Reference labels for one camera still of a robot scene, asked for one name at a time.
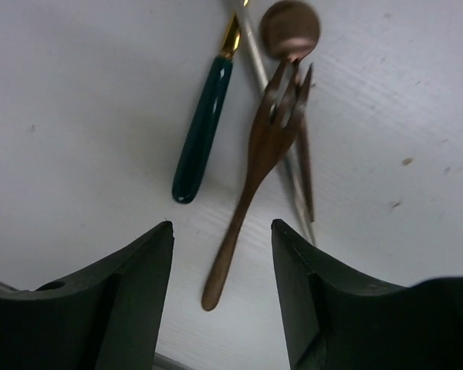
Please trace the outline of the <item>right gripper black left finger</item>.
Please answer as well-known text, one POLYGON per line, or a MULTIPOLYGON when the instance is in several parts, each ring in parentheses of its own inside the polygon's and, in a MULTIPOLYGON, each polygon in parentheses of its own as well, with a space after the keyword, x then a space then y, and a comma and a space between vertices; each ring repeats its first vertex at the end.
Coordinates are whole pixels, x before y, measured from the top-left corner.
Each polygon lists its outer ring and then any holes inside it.
POLYGON ((164 221, 34 291, 0 281, 0 369, 151 368, 173 249, 164 221))

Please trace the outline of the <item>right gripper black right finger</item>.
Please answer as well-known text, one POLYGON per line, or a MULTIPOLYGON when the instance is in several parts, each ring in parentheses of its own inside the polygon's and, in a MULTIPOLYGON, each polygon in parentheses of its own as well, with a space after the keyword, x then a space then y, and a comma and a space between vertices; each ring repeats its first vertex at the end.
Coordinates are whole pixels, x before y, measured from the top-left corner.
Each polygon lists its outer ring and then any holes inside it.
POLYGON ((272 222, 292 369, 463 369, 463 277, 410 287, 364 274, 272 222))

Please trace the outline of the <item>long copper handle utensil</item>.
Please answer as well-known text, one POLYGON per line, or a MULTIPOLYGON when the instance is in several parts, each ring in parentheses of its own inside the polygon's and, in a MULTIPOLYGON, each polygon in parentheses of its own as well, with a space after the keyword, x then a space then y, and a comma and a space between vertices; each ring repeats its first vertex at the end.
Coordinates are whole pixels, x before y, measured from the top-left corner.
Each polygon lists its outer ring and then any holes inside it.
POLYGON ((276 102, 282 77, 287 68, 297 69, 292 62, 279 63, 273 77, 266 86, 256 111, 248 138, 248 164, 245 184, 235 208, 226 234, 206 280, 201 297, 205 311, 214 310, 223 292, 238 236, 253 197, 262 181, 282 160, 299 134, 313 77, 310 65, 305 79, 296 90, 295 75, 286 87, 280 103, 276 102))

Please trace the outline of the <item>gold spoon dark handle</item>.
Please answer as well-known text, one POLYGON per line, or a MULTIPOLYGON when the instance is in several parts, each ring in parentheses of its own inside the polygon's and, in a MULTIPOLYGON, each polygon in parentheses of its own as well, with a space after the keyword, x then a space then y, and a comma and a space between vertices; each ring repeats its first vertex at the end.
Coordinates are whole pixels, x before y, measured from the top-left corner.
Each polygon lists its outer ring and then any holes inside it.
POLYGON ((203 180, 240 37, 238 18, 234 15, 209 69, 174 174, 172 197, 180 204, 194 200, 203 180))

